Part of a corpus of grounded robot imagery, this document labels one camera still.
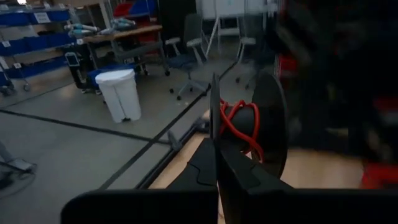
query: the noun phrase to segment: wooden surface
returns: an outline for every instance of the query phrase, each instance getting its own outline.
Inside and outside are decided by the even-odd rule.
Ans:
[[[114,40],[114,39],[117,39],[120,37],[127,37],[130,35],[140,35],[140,34],[145,34],[148,32],[157,32],[157,31],[160,31],[161,29],[162,29],[161,25],[146,26],[146,27],[141,27],[141,28],[137,28],[134,30],[118,32],[115,34],[94,35],[91,37],[84,37],[83,41],[84,41],[84,43],[101,42],[101,41],[105,41],[105,40]]]
[[[203,117],[209,118],[209,111]],[[166,188],[184,170],[205,137],[205,134],[194,135],[149,188]],[[363,166],[358,159],[314,150],[289,149],[281,179],[295,188],[357,189],[362,174]],[[219,202],[218,223],[225,223],[222,210]]]

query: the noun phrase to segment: wooden table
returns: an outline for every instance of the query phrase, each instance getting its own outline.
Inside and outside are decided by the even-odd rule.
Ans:
[[[160,57],[162,59],[162,65],[165,70],[165,72],[168,71],[168,66],[165,61],[165,53],[163,50],[163,42],[162,39],[160,38],[160,31],[162,30],[162,26],[160,25],[152,25],[152,26],[146,26],[146,27],[141,27],[137,28],[134,30],[129,30],[129,31],[123,31],[123,32],[118,32],[115,34],[107,34],[107,35],[94,35],[90,37],[84,37],[82,38],[82,41],[84,44],[88,44],[88,48],[90,50],[90,54],[93,58],[94,66],[95,69],[99,69],[100,64],[98,63],[98,57],[96,54],[96,50],[93,46],[94,43],[96,42],[102,42],[102,41],[110,41],[112,45],[112,50],[115,55],[115,59],[118,63],[131,63],[134,61],[134,63],[137,65],[141,63],[140,56],[151,52],[153,50],[158,50],[160,52]],[[134,49],[127,50],[127,51],[122,51],[119,48],[119,45],[117,44],[116,40],[121,37],[133,37],[136,35],[141,35],[141,34],[148,34],[151,32],[156,32],[158,35],[158,41],[155,41],[153,43],[146,43],[143,45],[138,45]]]
[[[101,41],[112,41],[112,40],[115,40],[115,39],[118,39],[121,37],[127,37],[130,35],[141,35],[141,34],[146,34],[148,32],[158,32],[160,30],[162,30],[161,25],[146,26],[146,27],[141,27],[141,28],[137,28],[134,30],[118,32],[115,34],[94,35],[91,37],[84,37],[83,42],[84,43],[96,43],[96,42],[101,42]]]
[[[209,111],[204,115],[209,118]],[[162,171],[149,187],[166,188],[184,170],[206,134],[195,134]],[[357,189],[363,174],[362,162],[358,159],[315,152],[303,149],[289,149],[281,179],[295,188]],[[218,223],[225,223],[221,202],[219,202]]]

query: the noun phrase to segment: concrete floor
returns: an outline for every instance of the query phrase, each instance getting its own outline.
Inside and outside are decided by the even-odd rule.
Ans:
[[[213,72],[221,74],[233,60],[210,60],[193,77],[209,82]],[[82,94],[65,70],[29,80],[32,91],[19,90],[16,96],[0,98],[2,110],[29,114],[75,124],[106,128],[122,133],[153,138],[163,130],[200,93],[186,92],[182,100],[169,93],[169,88],[182,86],[185,75],[171,70],[166,77],[158,66],[148,66],[150,75],[137,81],[142,117],[135,122],[116,124],[101,96]],[[250,100],[252,91],[245,90],[249,76],[247,66],[237,65],[220,81],[221,97],[234,103]],[[243,76],[240,84],[235,78]],[[171,130],[179,138],[210,102],[200,99]],[[0,223],[58,223],[62,207],[73,197],[98,189],[147,141],[98,133],[33,118],[0,113],[0,141],[15,157],[37,164],[35,180],[18,194],[0,199]],[[168,146],[154,144],[109,189],[133,188],[167,152]]]

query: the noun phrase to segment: black spool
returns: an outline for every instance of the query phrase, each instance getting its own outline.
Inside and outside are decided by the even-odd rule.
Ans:
[[[220,86],[218,77],[213,76],[210,100],[210,133],[217,146],[222,141],[239,145],[241,150],[249,145],[236,137],[228,128],[220,136]],[[268,73],[261,74],[253,93],[252,102],[257,105],[260,113],[260,128],[257,143],[264,150],[263,168],[268,173],[280,177],[282,175],[287,157],[287,122],[286,102],[284,92],[279,80]],[[254,111],[250,107],[238,110],[231,120],[234,127],[240,132],[251,136],[254,130]]]

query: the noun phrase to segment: office chair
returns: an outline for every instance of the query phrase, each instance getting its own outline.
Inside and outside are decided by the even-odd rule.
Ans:
[[[169,67],[183,70],[187,73],[188,80],[183,87],[178,91],[177,100],[181,100],[181,94],[189,88],[193,91],[193,88],[206,92],[207,88],[210,87],[200,84],[199,81],[193,80],[191,78],[191,72],[197,67],[203,65],[206,62],[205,53],[202,47],[201,38],[201,16],[198,14],[189,14],[185,17],[184,23],[184,47],[186,47],[187,53],[181,54],[178,50],[176,43],[180,42],[179,37],[174,37],[165,41],[166,45],[172,45],[176,56],[167,59]]]
[[[241,40],[239,45],[238,54],[236,60],[241,63],[243,60],[253,61],[255,73],[248,80],[245,85],[245,89],[249,88],[249,84],[256,80],[260,74],[260,71],[267,64],[274,63],[275,53],[269,48],[266,40],[264,39],[263,31],[263,18],[262,14],[245,14],[240,18],[239,23],[241,31]],[[251,50],[249,55],[245,58],[245,50]],[[235,79],[236,83],[241,81],[241,77]]]

